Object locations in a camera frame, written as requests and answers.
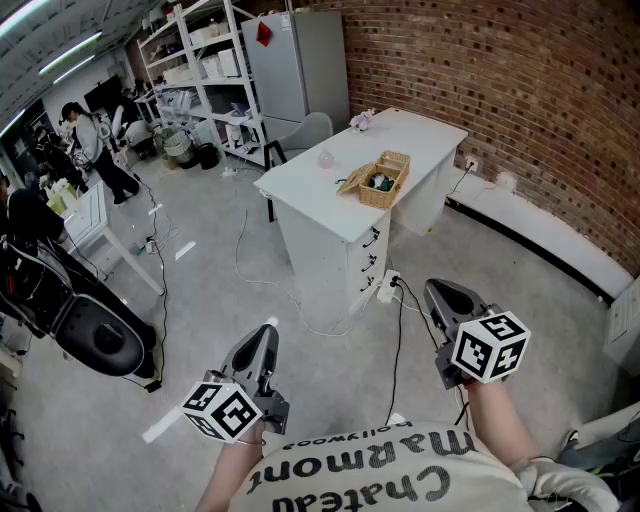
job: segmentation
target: red brick wall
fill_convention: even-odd
[[[459,167],[475,153],[485,179],[514,173],[518,194],[640,273],[640,26],[629,3],[298,6],[342,12],[352,112],[394,106],[464,128]]]

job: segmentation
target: white table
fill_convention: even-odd
[[[109,229],[109,218],[104,199],[104,182],[100,181],[78,199],[75,211],[65,218],[65,229],[78,248],[88,246],[104,236],[154,292],[158,295],[164,293],[160,285],[140,266],[113,231]],[[73,254],[75,250],[76,248],[72,246],[69,254]]]
[[[434,119],[387,109],[366,132],[345,130],[256,181],[273,198],[308,320],[332,326],[361,307],[384,276],[391,215],[415,233],[428,232],[449,192],[443,169],[453,166],[466,136]],[[334,156],[331,169],[318,165],[324,149]],[[357,191],[336,195],[336,180],[385,150],[411,157],[391,212],[361,204]]]

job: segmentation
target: refrigerator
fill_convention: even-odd
[[[267,46],[258,25],[270,30]],[[347,127],[349,96],[339,12],[285,12],[241,24],[268,141],[290,134],[311,112],[334,133]]]

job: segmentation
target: red object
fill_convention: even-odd
[[[269,46],[269,39],[271,39],[271,29],[264,23],[260,22],[258,24],[258,36],[256,37],[256,41],[266,48]]]

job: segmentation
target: power strip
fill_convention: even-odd
[[[382,280],[382,284],[380,285],[380,289],[378,290],[378,300],[384,304],[389,304],[396,293],[395,286],[391,286],[391,280],[394,277],[400,277],[400,272],[387,270],[384,275],[384,279]]]

